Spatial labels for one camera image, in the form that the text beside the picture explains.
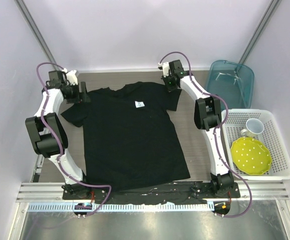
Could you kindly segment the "black t-shirt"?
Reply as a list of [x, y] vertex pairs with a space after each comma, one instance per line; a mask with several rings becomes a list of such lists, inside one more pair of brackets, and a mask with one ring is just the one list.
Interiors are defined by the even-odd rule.
[[[159, 83], [136, 82], [88, 95], [90, 102], [62, 113], [68, 123], [83, 129], [87, 183], [122, 191], [190, 177], [169, 117], [177, 109], [180, 89], [168, 92]], [[136, 108], [135, 101], [145, 107]]]

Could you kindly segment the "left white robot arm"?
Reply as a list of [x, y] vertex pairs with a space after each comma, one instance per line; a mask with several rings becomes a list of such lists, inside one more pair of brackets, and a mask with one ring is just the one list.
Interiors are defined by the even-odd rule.
[[58, 118], [63, 102], [68, 104], [89, 101], [86, 84], [78, 82], [78, 71], [67, 69], [48, 73], [49, 80], [43, 83], [42, 102], [34, 116], [25, 120], [25, 126], [37, 155], [50, 160], [64, 177], [63, 196], [87, 199], [91, 186], [68, 150], [68, 138]]

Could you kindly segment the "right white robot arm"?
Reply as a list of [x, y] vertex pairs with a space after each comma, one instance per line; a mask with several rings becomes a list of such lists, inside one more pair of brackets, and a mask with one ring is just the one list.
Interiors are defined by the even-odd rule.
[[193, 74], [183, 69], [180, 60], [158, 63], [168, 91], [185, 91], [195, 102], [194, 123], [202, 131], [211, 161], [210, 190], [215, 197], [223, 197], [234, 186], [234, 177], [226, 161], [221, 140], [221, 101], [207, 92]]

